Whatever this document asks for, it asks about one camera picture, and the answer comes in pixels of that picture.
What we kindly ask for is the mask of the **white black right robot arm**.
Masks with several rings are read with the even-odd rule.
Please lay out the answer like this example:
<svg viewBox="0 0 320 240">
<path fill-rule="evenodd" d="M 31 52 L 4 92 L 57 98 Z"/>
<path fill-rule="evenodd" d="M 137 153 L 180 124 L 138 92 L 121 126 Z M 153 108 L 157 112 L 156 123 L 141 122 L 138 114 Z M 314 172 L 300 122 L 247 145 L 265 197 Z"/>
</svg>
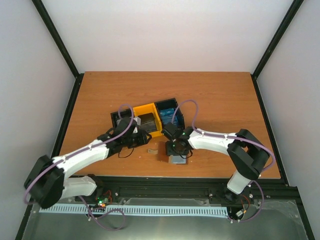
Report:
<svg viewBox="0 0 320 240">
<path fill-rule="evenodd" d="M 227 189 L 236 195 L 260 177 L 268 168 L 266 163 L 269 158 L 272 158 L 272 163 L 276 160 L 273 152 L 247 129 L 236 133 L 218 133 L 193 126 L 181 129 L 168 123 L 162 133 L 175 155 L 186 156 L 193 150 L 208 150 L 229 156 L 235 172 L 227 183 Z"/>
</svg>

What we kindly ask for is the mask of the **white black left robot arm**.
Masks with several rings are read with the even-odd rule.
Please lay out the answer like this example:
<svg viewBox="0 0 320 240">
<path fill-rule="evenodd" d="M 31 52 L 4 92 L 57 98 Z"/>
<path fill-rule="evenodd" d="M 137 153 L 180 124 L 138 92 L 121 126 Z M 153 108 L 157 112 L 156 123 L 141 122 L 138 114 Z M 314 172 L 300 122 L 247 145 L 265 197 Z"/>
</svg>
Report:
<svg viewBox="0 0 320 240">
<path fill-rule="evenodd" d="M 120 153 L 123 148 L 134 149 L 148 144 L 151 139 L 152 136 L 140 127 L 137 117 L 124 117 L 117 127 L 110 128 L 84 147 L 53 158 L 39 157 L 24 182 L 25 195 L 30 195 L 43 209 L 76 196 L 99 201 L 103 198 L 104 188 L 93 177 L 73 178 L 72 175 Z"/>
</svg>

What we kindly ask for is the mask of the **brown leather card holder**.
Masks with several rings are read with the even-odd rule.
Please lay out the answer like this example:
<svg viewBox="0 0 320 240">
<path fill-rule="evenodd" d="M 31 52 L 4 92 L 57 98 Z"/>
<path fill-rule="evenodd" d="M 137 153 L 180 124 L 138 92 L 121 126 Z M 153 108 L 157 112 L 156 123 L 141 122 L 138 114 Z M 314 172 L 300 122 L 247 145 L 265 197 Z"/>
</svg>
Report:
<svg viewBox="0 0 320 240">
<path fill-rule="evenodd" d="M 187 156 L 177 154 L 170 145 L 170 142 L 159 142 L 158 149 L 148 148 L 147 153 L 155 155 L 158 162 L 172 165 L 188 164 Z"/>
</svg>

